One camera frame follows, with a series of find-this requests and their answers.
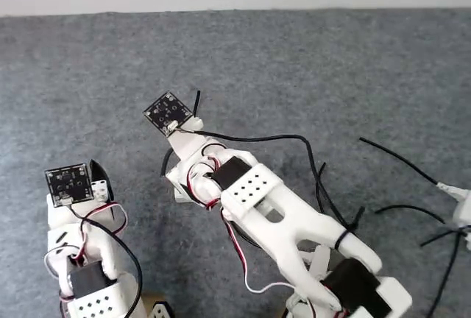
white wire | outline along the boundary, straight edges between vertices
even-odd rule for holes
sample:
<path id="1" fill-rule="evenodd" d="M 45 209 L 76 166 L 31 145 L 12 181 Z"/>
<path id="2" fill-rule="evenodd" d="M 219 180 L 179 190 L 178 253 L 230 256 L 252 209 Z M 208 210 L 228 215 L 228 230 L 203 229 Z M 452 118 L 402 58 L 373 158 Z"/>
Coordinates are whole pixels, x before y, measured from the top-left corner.
<path id="1" fill-rule="evenodd" d="M 244 266 L 244 283 L 245 283 L 245 287 L 247 287 L 247 290 L 249 290 L 253 294 L 263 294 L 265 291 L 269 290 L 270 288 L 272 288 L 274 286 L 286 286 L 286 287 L 289 287 L 290 289 L 296 290 L 296 287 L 294 287 L 290 283 L 284 283 L 284 282 L 281 282 L 281 281 L 280 282 L 275 282 L 275 283 L 269 283 L 268 285 L 264 286 L 262 289 L 259 289 L 259 290 L 252 289 L 250 287 L 249 283 L 247 282 L 248 267 L 247 267 L 247 260 L 245 258 L 244 251 L 242 250 L 241 245 L 237 241 L 236 235 L 234 234 L 234 230 L 233 230 L 231 224 L 224 217 L 222 217 L 222 218 L 223 218 L 223 221 L 226 223 L 227 228 L 229 229 L 229 232 L 230 232 L 229 234 L 230 234 L 231 239 L 234 242 L 234 245 L 237 247 L 238 251 L 241 253 L 242 265 Z"/>
<path id="2" fill-rule="evenodd" d="M 63 245 L 63 246 L 57 246 L 55 248 L 52 248 L 51 250 L 49 250 L 44 255 L 44 259 L 43 259 L 44 260 L 44 266 L 46 267 L 47 272 L 56 280 L 59 280 L 59 275 L 57 275 L 57 273 L 53 269 L 51 269 L 51 266 L 49 265 L 49 255 L 52 252 L 54 252 L 55 250 L 61 250 L 61 249 L 65 249 L 65 248 L 74 248 L 74 249 L 80 251 L 80 248 L 78 246 L 74 246 L 73 244 L 66 244 L 66 245 Z"/>

black zip tie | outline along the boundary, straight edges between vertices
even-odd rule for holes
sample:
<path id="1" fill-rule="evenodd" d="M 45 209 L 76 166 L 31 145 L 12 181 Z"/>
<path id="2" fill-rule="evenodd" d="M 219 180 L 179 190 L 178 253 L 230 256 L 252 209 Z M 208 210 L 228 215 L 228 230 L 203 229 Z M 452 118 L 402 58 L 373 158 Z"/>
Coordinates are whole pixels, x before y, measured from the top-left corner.
<path id="1" fill-rule="evenodd" d="M 358 209 L 358 212 L 356 213 L 353 221 L 346 226 L 345 231 L 339 236 L 339 239 L 337 239 L 335 246 L 333 246 L 335 250 L 339 250 L 341 242 L 344 240 L 345 237 L 347 237 L 349 233 L 354 233 L 358 229 L 358 225 L 360 224 L 360 220 L 364 212 L 365 207 L 361 206 Z"/>

red and white wire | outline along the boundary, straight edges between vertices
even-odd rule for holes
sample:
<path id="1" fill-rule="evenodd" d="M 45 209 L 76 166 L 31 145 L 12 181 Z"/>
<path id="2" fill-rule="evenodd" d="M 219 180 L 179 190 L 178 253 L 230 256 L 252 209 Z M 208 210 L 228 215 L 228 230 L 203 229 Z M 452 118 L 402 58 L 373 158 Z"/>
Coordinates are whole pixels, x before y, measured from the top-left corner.
<path id="1" fill-rule="evenodd" d="M 253 294 L 263 294 L 265 291 L 269 290 L 270 288 L 274 286 L 286 286 L 289 287 L 290 289 L 295 290 L 296 288 L 291 285 L 290 283 L 284 283 L 284 282 L 276 282 L 276 283 L 269 283 L 268 285 L 264 286 L 262 289 L 252 289 L 247 282 L 247 276 L 248 276 L 248 267 L 247 267 L 247 260 L 245 258 L 244 251 L 242 250 L 240 244 L 237 241 L 236 235 L 234 233 L 234 229 L 231 226 L 231 224 L 224 218 L 224 215 L 222 214 L 222 208 L 221 208 L 221 218 L 224 224 L 226 225 L 227 232 L 229 233 L 229 237 L 232 240 L 232 243 L 234 245 L 235 251 L 238 254 L 238 257 L 241 259 L 242 262 L 242 269 L 244 270 L 244 283 L 245 286 L 247 287 L 247 290 L 252 292 Z"/>
<path id="2" fill-rule="evenodd" d="M 190 192 L 190 194 L 198 200 L 198 202 L 201 204 L 201 205 L 204 205 L 206 210 L 210 211 L 213 209 L 214 205 L 216 205 L 218 202 L 219 202 L 219 198 L 215 198 L 215 199 L 212 199 L 210 202 L 207 202 L 205 203 L 204 201 L 202 201 L 199 196 L 196 194 L 194 188 L 193 188 L 193 184 L 191 183 L 191 176 L 192 176 L 192 171 L 193 171 L 193 168 L 197 165 L 205 165 L 207 167 L 209 167 L 213 172 L 216 171 L 217 169 L 219 169 L 219 167 L 221 166 L 220 162 L 218 161 L 218 159 L 212 157 L 212 156 L 208 156 L 208 159 L 212 160 L 214 162 L 214 168 L 211 167 L 210 165 L 208 165 L 207 163 L 205 162 L 198 162 L 198 163 L 195 163 L 194 165 L 192 165 L 190 167 L 190 169 L 188 170 L 188 173 L 186 174 L 186 186 L 188 187 L 188 191 Z"/>
<path id="3" fill-rule="evenodd" d="M 123 215 L 124 215 L 124 222 L 123 224 L 118 227 L 116 230 L 113 231 L 113 233 L 115 235 L 118 235 L 119 233 L 121 233 L 127 226 L 127 223 L 128 223 L 128 218 L 127 218 L 127 213 L 125 211 L 125 209 L 123 208 L 123 206 L 117 202 L 109 202 L 107 204 L 104 204 L 102 206 L 99 206 L 98 208 L 95 208 L 93 209 L 92 211 L 90 211 L 89 213 L 87 213 L 84 218 L 88 218 L 92 215 L 96 215 L 97 213 L 101 213 L 102 211 L 105 211 L 105 210 L 108 210 L 110 208 L 113 208 L 113 207 L 118 207 L 121 209 Z M 87 243 L 87 233 L 83 230 L 83 224 L 84 224 L 84 221 L 82 220 L 80 222 L 80 233 L 82 234 L 82 245 L 80 246 L 80 251 L 72 257 L 72 259 L 74 260 L 78 260 L 80 259 L 84 254 L 85 254 L 85 245 Z"/>

black cable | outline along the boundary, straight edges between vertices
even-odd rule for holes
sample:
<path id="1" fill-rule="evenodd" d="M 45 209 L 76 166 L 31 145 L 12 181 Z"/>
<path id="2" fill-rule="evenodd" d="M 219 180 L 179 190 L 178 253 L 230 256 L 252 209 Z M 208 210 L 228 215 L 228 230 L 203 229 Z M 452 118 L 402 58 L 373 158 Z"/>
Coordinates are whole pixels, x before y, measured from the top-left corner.
<path id="1" fill-rule="evenodd" d="M 442 233 L 439 233 L 438 235 L 435 235 L 434 237 L 428 239 L 427 241 L 424 241 L 420 244 L 421 247 L 425 247 L 426 245 L 432 243 L 432 242 L 435 242 L 439 239 L 442 239 L 443 237 L 445 236 L 448 236 L 452 233 L 460 233 L 461 235 L 466 235 L 466 232 L 464 232 L 464 230 L 466 229 L 469 229 L 471 228 L 471 226 L 467 225 L 467 226 L 463 226 L 463 227 L 460 227 L 456 230 L 446 230 L 445 232 L 442 232 Z"/>
<path id="2" fill-rule="evenodd" d="M 65 318 L 64 307 L 62 305 L 62 301 L 59 302 L 59 312 L 60 312 L 60 318 Z"/>
<path id="3" fill-rule="evenodd" d="M 261 249 L 257 242 L 251 239 L 235 222 L 231 222 L 231 225 L 233 226 L 234 231 L 237 232 L 245 242 L 249 242 L 253 247 Z"/>
<path id="4" fill-rule="evenodd" d="M 442 224 L 445 223 L 444 219 L 438 216 L 436 213 L 432 213 L 431 211 L 427 209 L 420 208 L 415 205 L 407 205 L 407 204 L 389 205 L 389 206 L 385 206 L 384 208 L 376 210 L 375 213 L 383 213 L 384 211 L 391 210 L 391 209 L 411 209 L 411 210 L 421 211 L 423 213 L 426 213 L 427 215 L 432 216 L 435 220 L 441 222 Z"/>
<path id="5" fill-rule="evenodd" d="M 363 216 L 364 212 L 365 212 L 365 207 L 361 206 L 358 209 L 353 221 L 351 223 L 347 224 L 347 226 L 345 226 L 345 231 L 337 238 L 337 241 L 336 241 L 335 245 L 333 246 L 333 248 L 335 250 L 339 250 L 340 243 L 344 240 L 345 237 L 347 237 L 347 235 L 349 233 L 354 233 L 358 229 L 358 225 L 360 224 L 360 220 L 361 220 L 361 217 Z"/>
<path id="6" fill-rule="evenodd" d="M 130 318 L 136 306 L 139 304 L 139 300 L 141 299 L 141 293 L 142 293 L 142 268 L 141 268 L 141 265 L 139 264 L 139 260 L 135 257 L 134 253 L 129 249 L 129 247 L 117 235 L 115 235 L 111 230 L 109 230 L 106 226 L 100 224 L 99 222 L 91 220 L 89 218 L 80 216 L 78 213 L 75 212 L 75 210 L 72 208 L 71 205 L 68 206 L 68 209 L 78 219 L 81 219 L 83 222 L 88 222 L 90 225 L 93 225 L 103 230 L 106 234 L 108 234 L 111 238 L 113 238 L 116 242 L 118 242 L 118 244 L 123 248 L 123 250 L 128 254 L 131 260 L 134 262 L 135 268 L 138 272 L 138 290 L 135 294 L 134 302 L 132 303 L 129 311 L 124 316 L 124 318 Z"/>
<path id="7" fill-rule="evenodd" d="M 453 245 L 453 251 L 451 253 L 451 258 L 450 258 L 450 263 L 447 266 L 447 269 L 445 270 L 445 273 L 442 278 L 442 282 L 440 283 L 439 290 L 435 296 L 435 300 L 433 300 L 432 306 L 430 307 L 426 318 L 431 318 L 433 316 L 433 313 L 435 312 L 436 307 L 440 303 L 440 300 L 442 298 L 443 291 L 445 290 L 445 285 L 448 282 L 448 278 L 451 273 L 451 269 L 453 268 L 453 265 L 455 264 L 456 256 L 458 255 L 458 250 L 459 250 L 459 242 L 461 239 L 462 233 L 457 233 L 455 237 L 455 243 Z"/>
<path id="8" fill-rule="evenodd" d="M 209 143 L 209 144 L 206 144 L 205 147 L 201 149 L 201 156 L 205 156 L 205 151 L 209 146 L 221 146 L 227 149 L 227 147 L 221 143 Z"/>
<path id="9" fill-rule="evenodd" d="M 319 169 L 319 177 L 322 177 L 322 173 L 326 167 L 326 163 L 322 163 L 321 165 L 321 168 Z M 321 196 L 319 194 L 319 184 L 318 182 L 316 182 L 316 199 L 317 199 L 317 205 L 319 206 L 319 211 L 321 213 L 325 213 L 325 210 L 324 210 L 324 205 L 322 204 L 322 201 L 321 201 Z"/>
<path id="10" fill-rule="evenodd" d="M 162 166 L 160 167 L 160 176 L 163 177 L 167 173 L 167 165 L 169 164 L 169 159 L 171 154 L 174 153 L 172 148 L 168 149 L 165 155 L 163 156 Z"/>
<path id="11" fill-rule="evenodd" d="M 194 100 L 194 105 L 193 105 L 193 116 L 196 117 L 196 113 L 198 112 L 198 107 L 199 107 L 199 98 L 201 96 L 201 91 L 198 90 L 196 92 L 196 98 Z"/>
<path id="12" fill-rule="evenodd" d="M 322 193 L 322 196 L 327 200 L 327 202 L 329 203 L 330 208 L 332 209 L 332 212 L 334 213 L 334 215 L 336 216 L 338 221 L 342 224 L 342 226 L 346 227 L 348 225 L 347 222 L 345 221 L 344 217 L 340 213 L 339 209 L 335 206 L 335 204 L 333 203 L 333 201 L 330 198 L 329 194 L 327 193 L 324 185 L 322 184 L 319 173 L 317 172 L 316 163 L 315 163 L 315 160 L 314 160 L 314 155 L 313 155 L 311 144 L 309 143 L 308 139 L 306 139 L 305 137 L 303 137 L 301 135 L 298 135 L 298 134 L 282 134 L 282 135 L 265 136 L 265 137 L 260 137 L 260 138 L 239 138 L 239 137 L 235 137 L 235 136 L 219 134 L 219 133 L 216 133 L 216 132 L 215 133 L 214 132 L 205 132 L 205 131 L 202 131 L 202 130 L 200 130 L 200 131 L 182 130 L 182 131 L 187 132 L 187 133 L 194 133 L 194 134 L 198 134 L 198 135 L 203 135 L 203 136 L 210 136 L 212 138 L 220 138 L 220 139 L 224 139 L 224 140 L 228 140 L 228 141 L 240 141 L 240 142 L 245 142 L 245 143 L 257 143 L 257 142 L 261 142 L 261 141 L 273 141 L 273 140 L 283 140 L 283 139 L 297 139 L 297 140 L 302 141 L 304 143 L 304 145 L 306 146 L 306 150 L 308 152 L 309 163 L 310 163 L 310 166 L 311 166 L 311 171 L 312 171 L 312 174 L 314 176 L 314 179 L 315 179 L 316 183 L 319 184 L 319 189 Z"/>
<path id="13" fill-rule="evenodd" d="M 360 141 L 363 141 L 364 143 L 367 143 L 371 146 L 374 146 L 374 147 L 377 147 L 378 149 L 383 150 L 384 152 L 387 152 L 388 154 L 390 154 L 390 155 L 394 156 L 395 158 L 397 158 L 397 159 L 401 160 L 402 162 L 404 162 L 407 166 L 411 167 L 415 172 L 420 174 L 422 177 L 424 177 L 429 182 L 432 182 L 434 185 L 438 184 L 438 181 L 433 179 L 431 176 L 426 174 L 419 167 L 415 166 L 411 161 L 409 161 L 408 159 L 404 158 L 403 156 L 397 154 L 396 152 L 394 152 L 394 151 L 392 151 L 392 150 L 390 150 L 390 149 L 388 149 L 388 148 L 386 148 L 386 147 L 384 147 L 380 144 L 376 144 L 374 141 L 371 141 L 371 140 L 368 140 L 368 139 L 365 139 L 365 138 L 360 138 Z"/>

gray carpet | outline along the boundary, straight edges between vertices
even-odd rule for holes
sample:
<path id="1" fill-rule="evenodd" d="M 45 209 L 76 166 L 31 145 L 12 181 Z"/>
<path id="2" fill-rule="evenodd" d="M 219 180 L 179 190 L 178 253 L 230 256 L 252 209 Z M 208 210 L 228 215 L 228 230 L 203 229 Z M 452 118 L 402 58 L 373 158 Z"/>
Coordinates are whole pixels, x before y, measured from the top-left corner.
<path id="1" fill-rule="evenodd" d="M 177 205 L 159 177 L 168 145 L 141 112 L 167 89 L 192 105 L 202 89 L 205 129 L 240 136 L 300 133 L 327 162 L 325 185 L 383 273 L 410 291 L 423 317 L 453 247 L 420 249 L 449 219 L 453 199 L 363 135 L 410 157 L 439 180 L 471 187 L 471 11 L 320 10 L 78 15 L 0 19 L 0 316 L 58 317 L 57 283 L 43 267 L 43 170 L 97 159 L 129 211 L 125 241 L 144 290 L 163 292 L 178 317 L 276 317 L 290 294 L 244 288 L 217 211 Z M 296 141 L 246 148 L 315 206 Z M 249 281 L 280 274 L 244 245 Z M 471 309 L 470 254 L 461 245 L 436 317 Z"/>

